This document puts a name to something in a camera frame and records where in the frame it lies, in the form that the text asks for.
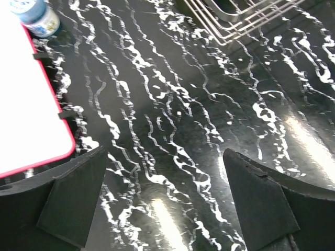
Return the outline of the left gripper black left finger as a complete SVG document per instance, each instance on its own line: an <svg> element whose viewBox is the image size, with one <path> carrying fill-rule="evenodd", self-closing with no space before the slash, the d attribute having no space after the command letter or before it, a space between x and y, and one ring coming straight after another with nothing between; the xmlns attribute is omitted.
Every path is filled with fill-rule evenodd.
<svg viewBox="0 0 335 251"><path fill-rule="evenodd" d="M1 250L81 250L107 165L100 146L71 161L1 186Z"/></svg>

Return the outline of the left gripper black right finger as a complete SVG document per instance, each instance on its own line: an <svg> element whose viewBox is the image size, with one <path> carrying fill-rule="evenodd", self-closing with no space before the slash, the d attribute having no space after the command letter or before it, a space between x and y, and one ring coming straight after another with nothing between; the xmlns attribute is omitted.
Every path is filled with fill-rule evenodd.
<svg viewBox="0 0 335 251"><path fill-rule="evenodd" d="M334 191L225 149L224 166L248 250L334 250Z"/></svg>

